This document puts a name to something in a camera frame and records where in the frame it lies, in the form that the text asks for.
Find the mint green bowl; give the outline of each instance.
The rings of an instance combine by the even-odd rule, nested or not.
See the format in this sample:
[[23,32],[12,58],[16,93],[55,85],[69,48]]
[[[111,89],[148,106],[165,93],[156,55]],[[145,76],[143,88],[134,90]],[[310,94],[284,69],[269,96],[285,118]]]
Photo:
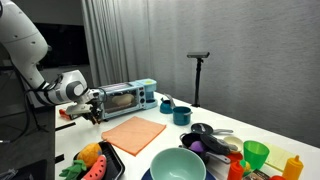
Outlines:
[[206,166],[188,149],[169,148],[153,158],[150,173],[153,180],[205,180]]

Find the robotic arm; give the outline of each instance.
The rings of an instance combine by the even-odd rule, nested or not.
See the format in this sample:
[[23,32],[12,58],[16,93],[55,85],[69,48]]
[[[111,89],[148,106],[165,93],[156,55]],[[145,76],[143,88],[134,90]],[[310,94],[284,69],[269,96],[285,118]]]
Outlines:
[[46,55],[48,45],[36,26],[11,0],[0,0],[0,43],[10,54],[12,64],[43,105],[76,102],[69,113],[91,113],[87,102],[96,99],[99,90],[88,89],[86,80],[75,70],[62,73],[52,83],[44,80],[37,63]]

